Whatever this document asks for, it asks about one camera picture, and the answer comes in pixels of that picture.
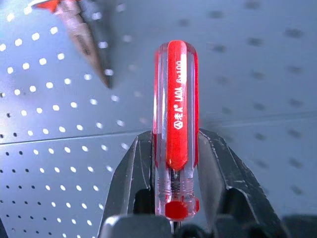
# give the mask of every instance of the brand logo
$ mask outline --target brand logo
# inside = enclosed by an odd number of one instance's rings
[[[175,121],[174,122],[174,128],[177,129],[177,130],[183,128],[183,122],[180,121],[180,120]]]

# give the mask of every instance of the screwdriver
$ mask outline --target screwdriver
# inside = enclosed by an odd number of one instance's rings
[[[158,172],[156,214],[177,226],[199,210],[194,196],[198,162],[198,57],[184,41],[155,53],[153,154]]]

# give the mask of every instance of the perforated metal panel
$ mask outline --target perforated metal panel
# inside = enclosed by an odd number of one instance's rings
[[[111,90],[62,22],[27,3],[0,1],[0,217],[10,238],[96,236],[113,169],[151,129],[154,51],[173,39],[199,54],[202,127],[226,138],[280,216],[317,212],[316,1],[82,0]]]

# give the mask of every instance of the screwdriver handle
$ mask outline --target screwdriver handle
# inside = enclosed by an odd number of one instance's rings
[[[155,54],[154,158],[158,170],[156,213],[173,221],[199,209],[194,197],[198,161],[198,57],[184,41],[161,45]]]

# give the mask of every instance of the pliers jaw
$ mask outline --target pliers jaw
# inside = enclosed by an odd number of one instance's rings
[[[104,74],[103,66],[96,47],[93,34],[81,16],[82,9],[79,0],[33,0],[30,7],[45,8],[59,16],[63,21],[69,37],[76,48],[84,55],[94,68],[102,82],[110,88],[109,77]]]

